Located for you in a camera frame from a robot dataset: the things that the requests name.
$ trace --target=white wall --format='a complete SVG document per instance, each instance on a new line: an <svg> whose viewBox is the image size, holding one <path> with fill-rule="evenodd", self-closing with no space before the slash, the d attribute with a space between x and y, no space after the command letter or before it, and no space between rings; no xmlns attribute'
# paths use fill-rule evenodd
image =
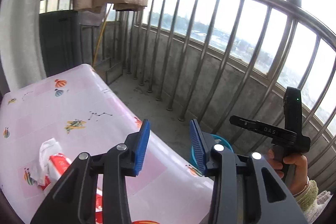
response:
<svg viewBox="0 0 336 224"><path fill-rule="evenodd" d="M46 77L39 37L40 0L1 0L0 57L11 91Z"/></svg>

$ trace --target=hot air balloon print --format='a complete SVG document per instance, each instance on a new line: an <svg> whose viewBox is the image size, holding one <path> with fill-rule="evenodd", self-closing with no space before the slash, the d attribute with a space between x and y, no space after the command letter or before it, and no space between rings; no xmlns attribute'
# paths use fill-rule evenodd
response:
<svg viewBox="0 0 336 224"><path fill-rule="evenodd" d="M55 88L61 88L64 87L67 84L66 80L55 80Z"/></svg>
<svg viewBox="0 0 336 224"><path fill-rule="evenodd" d="M3 131L3 136L4 136L5 138L8 138L8 137L9 137L8 127L6 127L5 130Z"/></svg>
<svg viewBox="0 0 336 224"><path fill-rule="evenodd" d="M25 168L24 179L30 186L34 184L34 180L30 176L29 168Z"/></svg>
<svg viewBox="0 0 336 224"><path fill-rule="evenodd" d="M55 96L59 97L59 96L61 96L63 94L63 92L64 92L63 90L55 89Z"/></svg>

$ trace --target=concrete wall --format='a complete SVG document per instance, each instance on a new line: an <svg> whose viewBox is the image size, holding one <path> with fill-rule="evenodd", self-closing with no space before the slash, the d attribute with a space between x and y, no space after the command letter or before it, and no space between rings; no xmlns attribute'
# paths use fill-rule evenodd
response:
<svg viewBox="0 0 336 224"><path fill-rule="evenodd" d="M145 29L140 31L141 39L140 39L140 48L139 52L135 52L135 44L137 40L139 29L137 27L133 30L133 43L132 43L132 58L137 54L140 59L140 66L142 64L142 52L143 52L143 42L145 38ZM148 82L150 77L150 67L152 63L152 54L154 49L156 33L150 31L148 38L148 48L147 48L147 59L146 59L146 70L145 70L145 81ZM159 82L162 65L164 60L164 55L166 52L168 37L164 34L160 35L159 38L159 47L157 52L157 58L155 63L155 73L154 73L154 84ZM164 94L163 96L169 96L173 89L173 83L177 73L177 67L179 62L180 53L183 47L183 43L181 41L173 39L171 45L171 51L169 54L169 61L167 66L166 77L164 81ZM185 58L185 62L183 65L183 69L181 72L181 77L179 80L179 84L177 87L177 92L174 101L174 110L179 114L181 110L181 105L185 102L190 83L194 76L194 72L196 69L196 65L198 62L198 58L201 54L200 49L194 46L188 46L187 55ZM198 116L203 103L208 95L208 92L211 88L215 75L220 65L220 60L210 54L206 54L201 73L199 75L193 96L191 98L188 111L186 114L186 119L191 119L193 117ZM224 112L224 109L229 104L233 94L236 91L237 86L239 85L241 79L243 78L244 73L233 67L231 64L227 64L222 74L221 80L218 84L216 92L210 102L210 105L204 115L204 118L201 122L201 128L203 131L210 132L211 129L216 125L220 116ZM231 115L238 115L242 117L247 117L250 112L253 110L258 101L262 98L263 94L266 91L266 87L262 85L260 82L253 78L249 78L247 83L238 98L235 106L233 107ZM256 120L260 120L266 123L273 123L278 115L283 111L283 99L275 93L271 93L262 109L259 111ZM279 125L280 127L284 126L284 121ZM227 140L229 140L234 133L239 130L238 127L233 126L229 123L229 120L226 119L218 134ZM316 128L312 124L308 124L304 130L303 134L307 136L314 136L317 134ZM262 136L253 132L245 131L242 136L236 141L233 145L236 153L246 153L252 146L259 140ZM257 151L264 153L271 147L271 140L268 138ZM315 143L313 147L311 147L309 153L307 153L308 161L311 161L315 156L317 156L323 148L327 145L327 141L323 136L321 136L318 141ZM313 177L321 168L325 166L334 156L336 155L333 148L329 149L329 151L316 163L314 164L308 171L308 175ZM318 183L320 190L324 190L325 187L329 186L332 181L336 180L336 174L334 174L336 170L336 161L331 164L327 170L325 170L321 175L319 175L315 180ZM336 184L333 183L328 187L328 190L335 189Z"/></svg>
<svg viewBox="0 0 336 224"><path fill-rule="evenodd" d="M1 0L1 62L11 91L46 77L39 37L39 5L39 0Z"/></svg>

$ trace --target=sky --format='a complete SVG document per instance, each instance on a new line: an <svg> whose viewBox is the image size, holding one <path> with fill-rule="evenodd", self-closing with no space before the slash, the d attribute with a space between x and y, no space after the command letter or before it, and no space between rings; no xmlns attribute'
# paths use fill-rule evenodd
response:
<svg viewBox="0 0 336 224"><path fill-rule="evenodd" d="M216 0L199 0L196 21L209 24ZM154 12L160 12L162 0L156 0L154 3ZM165 13L173 15L176 0L167 0ZM181 0L179 5L180 16L190 17L194 0ZM221 0L217 12L215 28L230 32L236 16L239 0ZM336 0L302 0L302 8L311 13L324 24L326 24L333 32L336 32ZM267 7L263 4L252 0L246 0L241 15L240 24L237 30L237 36L256 44L263 25ZM271 55L275 55L283 34L287 16L283 13L272 10L270 22L264 39L262 49ZM296 74L302 76L312 54L316 35L306 28L298 24L293 45L288 55L286 66L291 68ZM310 97L317 99L327 81L333 62L335 52L324 41L320 42L318 54L316 56L311 74L307 80L309 86ZM332 90L336 89L336 77L332 82L329 92L325 96L321 107L329 113L336 105L336 96Z"/></svg>

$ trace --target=metal railing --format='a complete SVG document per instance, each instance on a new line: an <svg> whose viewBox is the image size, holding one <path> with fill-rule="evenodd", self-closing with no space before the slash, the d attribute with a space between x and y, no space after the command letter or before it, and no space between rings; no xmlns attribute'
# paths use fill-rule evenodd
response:
<svg viewBox="0 0 336 224"><path fill-rule="evenodd" d="M145 64L146 64L146 59L147 59L147 55L148 53L148 39L149 39L149 34L151 30L155 30L156 33L156 37L154 40L154 49L153 51L150 53L152 54L152 62L151 62L151 66L150 66L150 75L149 75L149 88L148 88L148 92L153 92L152 86L154 84L154 71L155 71L155 65L156 65L156 55L157 55L157 51L158 51L158 44L159 44L159 36L160 33L165 32L168 35L168 40L167 40L167 45L166 45L166 51L165 51L165 56L164 56L164 60L163 60L163 66L162 66L162 71L161 71L161 75L159 76L159 82L157 85L157 94L156 94L156 99L159 101L162 99L162 91L163 91L163 83L166 77L166 71L167 71L167 64L168 64L168 60L169 60L169 52L171 49L171 44L172 44L172 40L174 39L174 37L176 36L175 32L174 32L174 26L175 26L175 22L177 19L177 14L178 14L178 10L179 10L179 3L180 0L177 0L176 6L175 6L175 10L174 10L174 15L172 18L172 24L171 24L171 28L169 31L163 30L161 28L161 24L162 24L162 17L163 17L163 13L164 13L164 7L165 7L165 2L166 0L163 0L162 2L162 6L161 6L161 12L160 12L160 16L159 16L159 22L158 22L158 26L157 27L153 27L151 26L151 21L152 21L152 14L153 14L153 6L154 6L154 1L152 0L152 3L149 4L151 6L150 8L150 12L148 15L148 21L147 24L143 24L142 22L142 18L143 18L143 12L138 12L138 13L134 13L133 19L132 19L132 29L134 28L134 26L138 27L138 35L137 37L135 37L135 54L132 54L132 42L130 42L129 44L129 48L128 48L128 59L126 59L126 55L127 55L127 43L124 43L124 48L122 50L122 60L123 60L123 66L124 68L127 69L127 73L133 73L133 78L137 79L138 77L138 71L140 71L140 79L139 79L139 84L140 85L144 85L144 76L145 76ZM246 85L246 81L249 77L253 77L254 79L258 80L259 82L261 82L263 85L266 86L266 90L263 92L262 97L260 98L260 100L258 101L258 103L256 104L256 106L254 107L253 111L250 113L249 115L249 119L254 119L257 114L260 112L261 108L263 107L265 101L267 100L267 98L269 97L269 95L271 94L271 92L275 92L277 94L280 95L284 95L285 89L277 83L278 77L284 67L284 64L286 62L288 53L291 49L291 45L293 42L293 38L295 35L295 31L296 31L296 27L298 23L301 23L303 25L305 25L307 28L309 28L310 30L312 30L315 34L316 34L316 41L315 41L315 46L314 49L312 51L312 55L310 58L310 61L308 63L308 66L300 80L300 83L298 85L298 88L303 88L304 84L306 83L306 80L310 74L311 68L313 66L315 57L316 57L316 53L317 50L319 48L320 45L320 40L323 39L334 51L336 51L336 35L326 26L324 25L321 21L319 21L317 18L315 18L314 16L310 15L309 13L307 13L306 11L304 11L303 9L293 5L292 3L289 3L286 0L254 0L257 1L259 3L262 3L264 5L267 6L267 13L265 16L265 20L263 23L263 28L261 30L261 34L259 36L258 42L255 46L252 58L249 62L249 64L244 64L238 60L236 60L235 58L233 58L232 56L230 56L230 51L232 49L232 45L233 42L235 40L235 36L236 36L236 31L239 25L239 21L240 21L240 17L241 17L241 13L242 13L242 9L244 6L244 1L245 0L240 0L240 4L239 4L239 8L236 14L236 19L230 34L230 38L228 40L228 44L226 46L226 50L224 52L220 52L218 49L213 48L209 45L210 42L210 38L212 35L212 30L214 28L214 22L216 19L216 14L217 14L217 9L218 9L218 5L220 0L216 0L216 3L214 5L214 10L213 10L213 14L209 23L209 28L206 34L206 38L204 43L199 42L199 41L195 41L193 39L190 38L190 34L191 34L191 30L192 30L192 26L194 23L194 17L195 17L195 13L196 13L196 7L198 4L198 0L195 0L194 2L194 6L193 6L193 10L191 13L191 17L189 20L189 25L187 28L187 32L186 35L183 37L183 48L181 51L181 54L179 56L179 61L178 61L178 71L177 71L177 75L175 76L175 80L173 83L173 90L171 92L171 98L170 101L167 105L167 109L171 110L172 109L172 105L175 99L175 93L176 93L176 89L177 86L179 84L179 80L180 80L180 74L184 65L184 59L185 59L185 55L186 55L186 50L188 48L189 43L196 43L198 48L201 49L201 55L199 57L199 60L197 62L197 67L195 70L195 73L193 75L192 78L192 82L190 84L189 87L189 91L186 97L186 101L184 102L184 105L182 106L182 111L179 114L179 120L183 121L184 120L184 116L185 113L188 109L190 100L192 98L196 83L198 81L199 78L199 74L200 71L202 69L202 65L204 62L204 56L211 52L215 52L215 54L217 54L217 56L219 56L221 58L221 63L219 66L219 69L217 71L216 77L212 83L212 87L211 90L205 100L205 102L203 102L203 107L202 110L200 111L200 113L198 113L197 119L200 122L206 112L206 110L209 107L209 103L212 99L212 96L218 86L219 80L224 72L224 69L226 67L227 64L233 65L235 67L238 67L240 70L242 70L244 72L244 77L241 80L241 82L238 85L238 88L236 89L236 91L234 92L234 95L232 97L232 100L230 101L230 103L228 104L228 106L226 107L226 109L224 110L221 118L219 119L217 125L214 127L212 133L216 133L220 127L222 126L223 122L227 119L227 116L229 115L230 111L232 110L232 108L234 107L235 103L237 102L239 96L241 95L241 92L244 88L244 86ZM270 13L272 11L272 9L276 9L279 10L280 12L284 13L287 15L287 21L286 21L286 25L284 28L284 32L283 32L283 36L278 48L278 52L273 60L273 63L269 69L269 73L267 75L263 75L260 74L258 71L254 70L254 64L256 61L256 58L258 56L258 53L261 49L261 45L263 44L263 39L265 36L265 32L267 29L267 25L269 22L269 18L270 18ZM121 12L118 14L118 19L124 20L124 21L128 21L128 15L129 12ZM128 29L127 29L127 24L125 24L125 30L123 31L123 40L124 42L126 42L128 40ZM140 32L140 30L142 29L146 29L145 30L145 34L144 34L144 38L143 38L143 51L141 53L139 53L139 45L140 42L142 40L141 38L141 34L142 32ZM130 33L130 35L136 35L134 31L132 31ZM318 133L317 135L312 139L312 145L315 144L315 141L320 138L320 136L323 136L327 141L328 144L326 145L326 147L322 150L321 153L319 153L319 155L317 155L314 159L312 159L308 166L311 167L313 164L315 164L323 155L325 155L325 153L331 148L331 147L335 147L335 141L336 141L336 137L333 137L330 132L328 131L327 127L330 124L331 120L333 119L333 117L336 114L336 108L333 110L333 112L331 113L331 115L329 116L329 118L327 119L327 121L325 123L322 123L318 117L315 115L316 110L318 109L318 107L320 106L322 100L325 97L325 94L327 93L328 88L330 87L331 81L334 77L336 71L336 59L334 62L334 65L332 67L330 76L319 96L319 98L317 99L317 101L315 102L315 104L313 105L313 107L311 109L309 109L308 107L306 107L305 105L303 105L303 115L305 117L305 119L303 120L303 127L305 127L309 122L312 123L317 129L318 129ZM281 121L283 120L284 116L283 113L280 113L278 115L278 117L275 119L274 121L274 125L279 125L281 123ZM242 135L242 133L244 132L244 130L238 130L234 136L231 138L230 142L231 143L235 143ZM249 151L252 150L256 150L264 141L266 140L266 137L262 137L260 138L254 145L252 145L252 147L250 148ZM319 176L320 174L322 174L322 172L324 172L327 167L333 163L336 160L336 156L332 158L332 160L330 160L325 166L323 166L314 176L314 178L316 178L317 176Z"/></svg>

